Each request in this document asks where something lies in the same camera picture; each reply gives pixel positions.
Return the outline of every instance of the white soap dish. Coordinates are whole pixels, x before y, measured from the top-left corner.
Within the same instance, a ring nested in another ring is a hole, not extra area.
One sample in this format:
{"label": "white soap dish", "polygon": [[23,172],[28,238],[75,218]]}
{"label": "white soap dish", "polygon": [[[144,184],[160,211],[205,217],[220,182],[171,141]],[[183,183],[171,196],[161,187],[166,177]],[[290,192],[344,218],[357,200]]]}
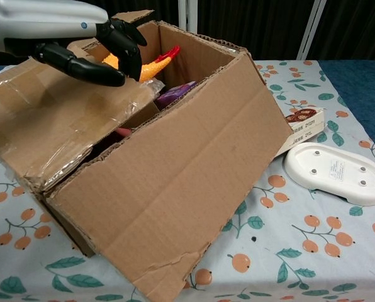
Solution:
{"label": "white soap dish", "polygon": [[301,143],[284,161],[287,174],[308,189],[319,189],[360,206],[375,205],[375,163],[320,143]]}

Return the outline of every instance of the floral tablecloth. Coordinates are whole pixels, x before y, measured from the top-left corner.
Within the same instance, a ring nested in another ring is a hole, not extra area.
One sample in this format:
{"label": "floral tablecloth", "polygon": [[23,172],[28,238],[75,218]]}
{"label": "floral tablecloth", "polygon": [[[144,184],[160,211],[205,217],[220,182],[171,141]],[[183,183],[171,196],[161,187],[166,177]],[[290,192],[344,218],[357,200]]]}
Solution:
{"label": "floral tablecloth", "polygon": [[[316,61],[258,61],[284,114],[325,108],[312,141],[375,161],[375,145]],[[0,301],[146,299],[106,259],[84,257],[0,164]],[[187,280],[183,301],[375,302],[375,206],[295,184],[278,157]]]}

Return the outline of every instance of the cardboard box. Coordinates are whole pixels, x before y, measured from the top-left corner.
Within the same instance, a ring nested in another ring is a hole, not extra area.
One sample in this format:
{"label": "cardboard box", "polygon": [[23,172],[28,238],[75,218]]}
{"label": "cardboard box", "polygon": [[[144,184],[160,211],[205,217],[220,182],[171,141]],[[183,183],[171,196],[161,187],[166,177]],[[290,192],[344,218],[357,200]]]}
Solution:
{"label": "cardboard box", "polygon": [[323,108],[304,108],[302,110],[310,110],[314,114],[305,116],[305,119],[295,119],[294,121],[290,119],[291,117],[295,118],[295,114],[286,117],[294,133],[287,138],[276,156],[283,154],[305,140],[309,140],[325,128]]}
{"label": "cardboard box", "polygon": [[[116,125],[86,127],[78,135],[94,138],[87,142],[73,140],[55,125],[70,115],[66,110],[80,103],[90,104],[89,119],[102,112],[89,98],[104,88],[75,81],[73,91],[61,89],[59,95],[49,79],[54,75],[73,80],[50,67],[27,62],[10,76],[2,75],[0,158],[83,250],[89,247],[104,255],[149,300],[167,302],[182,290],[188,274],[292,129],[246,50],[227,44],[234,48],[231,51],[220,45],[223,42],[164,22],[148,22],[139,29],[148,41],[141,48],[145,63],[174,45],[181,46],[180,54],[160,75],[169,88],[190,81],[199,84],[130,137],[74,172],[56,163],[67,160],[73,148],[83,154],[98,134],[103,138]],[[108,55],[94,40],[73,46],[98,60]],[[30,80],[36,84],[30,87]],[[123,107],[112,105],[119,99],[131,101],[148,94],[134,80],[105,91],[111,98],[96,97],[96,101],[105,113],[110,109],[112,114],[124,112]],[[64,101],[65,96],[72,97]],[[43,118],[53,127],[44,124],[43,131],[34,130],[31,125],[40,119],[20,113],[19,107],[27,103],[22,98],[32,100],[38,110],[59,103],[57,110],[43,111]],[[86,119],[77,120],[74,128],[82,122]],[[48,134],[61,144],[40,139]],[[41,159],[49,153],[54,156]],[[41,177],[57,173],[62,173],[61,181],[56,178],[49,186]]]}

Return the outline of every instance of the orange toy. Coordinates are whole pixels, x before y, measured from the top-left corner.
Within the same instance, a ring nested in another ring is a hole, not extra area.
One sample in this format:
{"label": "orange toy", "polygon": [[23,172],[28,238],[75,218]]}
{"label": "orange toy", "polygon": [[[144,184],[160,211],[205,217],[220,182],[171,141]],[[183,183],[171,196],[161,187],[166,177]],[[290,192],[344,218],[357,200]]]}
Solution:
{"label": "orange toy", "polygon": [[[155,61],[145,64],[142,66],[142,73],[140,74],[140,82],[145,82],[149,79],[155,77],[162,69],[164,69],[171,60],[181,51],[179,46],[175,46],[173,49],[169,50],[167,53],[160,55]],[[107,63],[113,68],[118,68],[118,58],[112,53],[107,56],[103,63]]]}

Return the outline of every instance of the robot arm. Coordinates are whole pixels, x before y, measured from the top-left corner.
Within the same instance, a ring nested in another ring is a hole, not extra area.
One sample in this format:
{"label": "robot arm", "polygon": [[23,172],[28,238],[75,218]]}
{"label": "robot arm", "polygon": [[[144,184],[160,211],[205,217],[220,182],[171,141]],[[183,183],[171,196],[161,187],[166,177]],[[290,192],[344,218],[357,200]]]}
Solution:
{"label": "robot arm", "polygon": [[[67,46],[97,38],[119,58],[118,70],[77,58]],[[125,76],[140,78],[146,46],[131,24],[108,18],[105,10],[73,0],[0,0],[0,52],[34,59],[72,76],[105,86],[122,86]]]}

